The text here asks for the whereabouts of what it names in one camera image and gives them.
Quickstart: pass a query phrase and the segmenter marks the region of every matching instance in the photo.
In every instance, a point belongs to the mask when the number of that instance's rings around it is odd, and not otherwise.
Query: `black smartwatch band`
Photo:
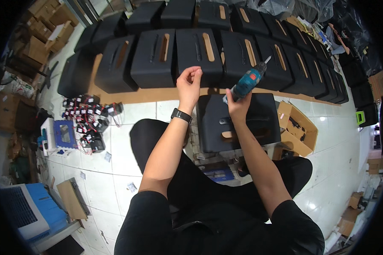
[[[171,119],[173,119],[174,117],[176,118],[180,118],[182,120],[185,120],[187,121],[189,124],[192,122],[192,117],[190,115],[188,115],[187,113],[184,113],[180,110],[178,110],[177,108],[175,108],[173,110],[173,113],[171,114]]]

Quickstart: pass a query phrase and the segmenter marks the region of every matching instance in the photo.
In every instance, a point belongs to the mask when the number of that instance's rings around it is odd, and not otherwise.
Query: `black pants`
[[[138,121],[130,132],[132,151],[143,174],[146,162],[168,123],[160,120]],[[312,174],[311,161],[294,157],[274,161],[284,184],[293,198],[309,181]],[[207,177],[186,154],[182,152],[179,166],[167,188],[167,198],[175,221],[192,208],[213,202],[227,202],[240,207],[255,218],[268,220],[267,212],[253,182],[230,187],[215,183]]]

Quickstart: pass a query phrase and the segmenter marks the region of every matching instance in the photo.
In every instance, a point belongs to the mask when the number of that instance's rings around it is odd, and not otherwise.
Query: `person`
[[[177,79],[179,110],[187,115],[201,76],[200,67],[189,67]],[[205,176],[182,151],[188,121],[140,120],[130,138],[143,177],[115,255],[323,254],[321,230],[292,201],[311,176],[311,162],[271,161],[245,124],[251,93],[234,102],[227,89],[227,98],[253,182],[230,187]]]
[[[330,41],[330,43],[332,44],[332,55],[336,55],[336,54],[342,54],[342,53],[345,53],[349,55],[350,53],[350,49],[345,45],[345,43],[343,42],[342,38],[340,37],[340,35],[338,34],[338,32],[336,31],[336,29],[333,27],[333,24],[332,23],[328,23],[328,26],[326,27],[326,36],[327,36],[327,39]],[[336,35],[338,41],[342,44],[342,45],[338,45],[336,44],[336,40],[335,40],[335,37],[334,37],[334,34]]]

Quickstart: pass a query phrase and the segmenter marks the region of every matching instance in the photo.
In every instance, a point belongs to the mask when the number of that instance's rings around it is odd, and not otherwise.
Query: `hand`
[[[230,89],[226,89],[225,93],[227,94],[228,112],[231,120],[234,124],[245,124],[245,117],[247,116],[247,111],[250,107],[252,92],[250,91],[245,98],[240,99],[237,102],[234,102]]]
[[[200,80],[203,71],[201,67],[186,68],[177,78],[177,89],[179,90],[179,111],[192,114],[200,96]]]

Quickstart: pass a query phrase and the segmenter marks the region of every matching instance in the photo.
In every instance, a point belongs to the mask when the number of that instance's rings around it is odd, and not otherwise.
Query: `air cooler grille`
[[[21,187],[2,189],[3,198],[14,215],[14,223],[18,228],[29,225],[37,221],[36,216],[31,210]]]

